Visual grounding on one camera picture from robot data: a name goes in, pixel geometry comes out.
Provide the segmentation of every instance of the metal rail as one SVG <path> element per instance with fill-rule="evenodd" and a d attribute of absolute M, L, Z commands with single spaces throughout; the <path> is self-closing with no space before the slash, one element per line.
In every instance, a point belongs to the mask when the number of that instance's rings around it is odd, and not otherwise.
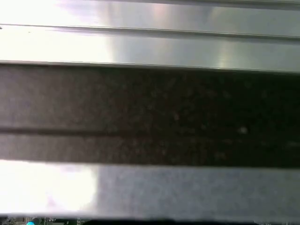
<path fill-rule="evenodd" d="M 300 71 L 298 4 L 225 3 L 5 1 L 0 61 Z"/>

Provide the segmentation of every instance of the silver metal plate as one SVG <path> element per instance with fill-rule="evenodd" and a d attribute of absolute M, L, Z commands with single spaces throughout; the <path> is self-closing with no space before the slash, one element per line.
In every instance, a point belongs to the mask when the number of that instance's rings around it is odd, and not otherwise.
<path fill-rule="evenodd" d="M 300 71 L 300 45 L 232 37 L 1 30 L 2 62 Z"/>
<path fill-rule="evenodd" d="M 0 62 L 300 71 L 297 2 L 224 2 L 0 2 Z"/>
<path fill-rule="evenodd" d="M 10 0 L 0 2 L 0 23 L 300 37 L 300 11 L 282 8 L 184 1 Z"/>
<path fill-rule="evenodd" d="M 0 176 L 1 214 L 300 221 L 297 170 L 0 160 Z"/>

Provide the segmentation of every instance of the metallic surface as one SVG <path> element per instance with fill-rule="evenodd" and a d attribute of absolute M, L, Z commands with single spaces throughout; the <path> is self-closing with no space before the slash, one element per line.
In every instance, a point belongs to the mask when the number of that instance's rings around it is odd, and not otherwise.
<path fill-rule="evenodd" d="M 0 2 L 0 24 L 300 37 L 300 11 L 281 7 L 261 8 L 255 2 L 246 7 L 197 1 L 10 0 Z"/>
<path fill-rule="evenodd" d="M 2 62 L 300 71 L 300 45 L 289 40 L 14 29 L 0 32 Z"/>
<path fill-rule="evenodd" d="M 0 62 L 299 72 L 299 18 L 285 1 L 5 1 Z"/>
<path fill-rule="evenodd" d="M 1 213 L 300 221 L 299 171 L 0 161 Z"/>

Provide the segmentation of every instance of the black rubber strip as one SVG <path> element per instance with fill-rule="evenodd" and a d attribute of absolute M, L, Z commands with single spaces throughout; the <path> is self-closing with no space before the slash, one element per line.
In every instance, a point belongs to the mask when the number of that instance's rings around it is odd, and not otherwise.
<path fill-rule="evenodd" d="M 298 168 L 300 76 L 0 65 L 0 157 Z"/>

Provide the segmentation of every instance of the gray surface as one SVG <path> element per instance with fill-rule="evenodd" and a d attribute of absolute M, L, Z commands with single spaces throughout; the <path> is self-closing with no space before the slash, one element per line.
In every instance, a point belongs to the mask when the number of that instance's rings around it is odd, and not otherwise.
<path fill-rule="evenodd" d="M 271 6 L 251 8 L 235 4 L 228 7 L 196 1 L 174 3 L 10 0 L 0 2 L 0 24 L 300 36 L 300 11 L 296 6 L 284 10 L 283 4 L 280 10 Z"/>
<path fill-rule="evenodd" d="M 299 72 L 300 11 L 276 4 L 5 1 L 0 62 Z"/>
<path fill-rule="evenodd" d="M 1 62 L 300 71 L 300 45 L 294 41 L 207 36 L 146 37 L 106 32 L 33 30 L 28 33 L 5 29 L 0 32 Z"/>
<path fill-rule="evenodd" d="M 299 171 L 0 161 L 0 213 L 300 221 Z M 18 188 L 20 183 L 28 180 Z M 36 186 L 34 180 L 42 185 Z"/>

